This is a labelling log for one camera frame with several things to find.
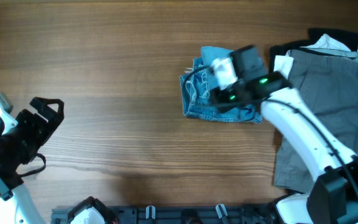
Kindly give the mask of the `black cloth garment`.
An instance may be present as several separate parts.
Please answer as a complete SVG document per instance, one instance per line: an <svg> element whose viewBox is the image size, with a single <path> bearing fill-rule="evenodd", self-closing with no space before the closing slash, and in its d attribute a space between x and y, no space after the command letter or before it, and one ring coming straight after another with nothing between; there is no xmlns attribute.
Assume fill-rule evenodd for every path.
<svg viewBox="0 0 358 224"><path fill-rule="evenodd" d="M268 69L274 69L276 56L284 56L291 49L300 47L318 49L338 49L356 51L358 48L358 33L341 29L309 28L309 39L296 40L282 45L274 45L269 49L270 62Z"/></svg>

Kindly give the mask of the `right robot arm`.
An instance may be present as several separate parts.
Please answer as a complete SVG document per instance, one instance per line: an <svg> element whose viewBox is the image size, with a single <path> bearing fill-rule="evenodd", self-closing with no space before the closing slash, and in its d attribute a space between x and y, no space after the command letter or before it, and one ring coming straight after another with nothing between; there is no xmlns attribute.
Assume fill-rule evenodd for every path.
<svg viewBox="0 0 358 224"><path fill-rule="evenodd" d="M275 204L283 223L358 223L358 155L343 145L312 113L290 83L294 60L278 56L275 70L262 70L257 49L250 45L211 62L211 104L227 111L260 105L298 153L313 179L305 194Z"/></svg>

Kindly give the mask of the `light blue denim jeans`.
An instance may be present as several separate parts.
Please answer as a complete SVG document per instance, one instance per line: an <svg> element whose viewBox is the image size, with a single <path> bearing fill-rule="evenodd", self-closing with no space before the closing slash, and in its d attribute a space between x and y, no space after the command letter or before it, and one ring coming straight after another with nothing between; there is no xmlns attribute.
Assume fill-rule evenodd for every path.
<svg viewBox="0 0 358 224"><path fill-rule="evenodd" d="M254 105L233 108L220 113L216 108L209 107L209 93L213 82L208 81L210 75L206 68L217 58L227 57L231 51L220 47L203 46L201 55L193 59L192 67L180 77L183 114L188 118L223 123L253 122L261 123L262 116Z"/></svg>

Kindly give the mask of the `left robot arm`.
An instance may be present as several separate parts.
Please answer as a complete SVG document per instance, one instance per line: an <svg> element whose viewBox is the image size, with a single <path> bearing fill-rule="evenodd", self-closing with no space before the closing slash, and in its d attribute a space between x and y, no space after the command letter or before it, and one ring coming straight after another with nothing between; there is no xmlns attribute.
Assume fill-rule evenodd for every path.
<svg viewBox="0 0 358 224"><path fill-rule="evenodd" d="M64 119L64 103L59 99L35 97L30 102L36 113L22 110L15 118L9 103L0 97L0 223L43 223L24 177L46 167L20 174L17 168L36 157L46 158L39 149Z"/></svg>

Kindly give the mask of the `grey cloth garment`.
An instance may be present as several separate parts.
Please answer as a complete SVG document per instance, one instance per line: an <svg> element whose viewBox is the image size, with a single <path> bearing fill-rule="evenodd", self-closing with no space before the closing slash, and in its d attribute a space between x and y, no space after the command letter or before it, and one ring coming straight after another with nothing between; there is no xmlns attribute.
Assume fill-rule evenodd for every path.
<svg viewBox="0 0 358 224"><path fill-rule="evenodd" d="M292 50L288 81L315 116L358 155L358 62Z"/></svg>

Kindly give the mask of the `white cloth garment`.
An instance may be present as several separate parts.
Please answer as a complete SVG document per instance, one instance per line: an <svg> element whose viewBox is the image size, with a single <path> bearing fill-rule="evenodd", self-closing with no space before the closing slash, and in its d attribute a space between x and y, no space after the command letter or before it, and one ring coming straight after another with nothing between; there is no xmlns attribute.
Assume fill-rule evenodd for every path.
<svg viewBox="0 0 358 224"><path fill-rule="evenodd" d="M291 49L284 56L276 56L274 69L272 72L281 72L284 77L288 77L295 61L291 56L292 50L299 50L313 55L327 56L327 57L340 57L349 60L355 60L358 62L358 48L356 51L346 51L338 49L318 49L318 48L306 48L300 47L299 49Z"/></svg>

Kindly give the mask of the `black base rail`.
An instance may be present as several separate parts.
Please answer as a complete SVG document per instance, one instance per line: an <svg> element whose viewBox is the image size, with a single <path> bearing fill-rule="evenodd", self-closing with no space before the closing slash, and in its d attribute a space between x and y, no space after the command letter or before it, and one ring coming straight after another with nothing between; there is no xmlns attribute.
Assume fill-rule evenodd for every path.
<svg viewBox="0 0 358 224"><path fill-rule="evenodd" d="M181 223L183 207L157 207L155 218L146 217L146 208L139 207L113 207L109 209L118 217L119 223ZM269 211L267 204L250 204L243 206L226 206L227 214L219 215L215 206L194 207L203 223L240 223L263 224L279 223L278 218Z"/></svg>

